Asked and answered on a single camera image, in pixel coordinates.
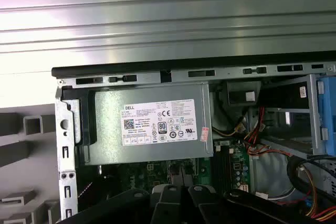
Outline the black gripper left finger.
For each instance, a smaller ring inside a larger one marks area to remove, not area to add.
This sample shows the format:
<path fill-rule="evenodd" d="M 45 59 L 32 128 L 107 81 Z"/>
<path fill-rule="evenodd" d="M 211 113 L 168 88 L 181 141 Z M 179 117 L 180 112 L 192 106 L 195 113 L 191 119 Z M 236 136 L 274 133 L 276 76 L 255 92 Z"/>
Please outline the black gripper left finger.
<path fill-rule="evenodd" d="M 164 187 L 154 206 L 152 194 L 130 189 L 60 223 L 181 223 L 181 191 L 171 188 Z"/>

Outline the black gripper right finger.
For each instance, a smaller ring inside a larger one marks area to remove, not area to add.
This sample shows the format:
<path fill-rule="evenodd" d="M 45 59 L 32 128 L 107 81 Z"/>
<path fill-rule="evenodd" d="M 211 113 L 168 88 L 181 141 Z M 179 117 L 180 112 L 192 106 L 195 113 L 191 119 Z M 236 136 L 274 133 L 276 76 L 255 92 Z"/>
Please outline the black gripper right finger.
<path fill-rule="evenodd" d="M 221 196 L 207 186 L 197 185 L 188 192 L 203 223 L 319 223 L 239 189 Z"/>

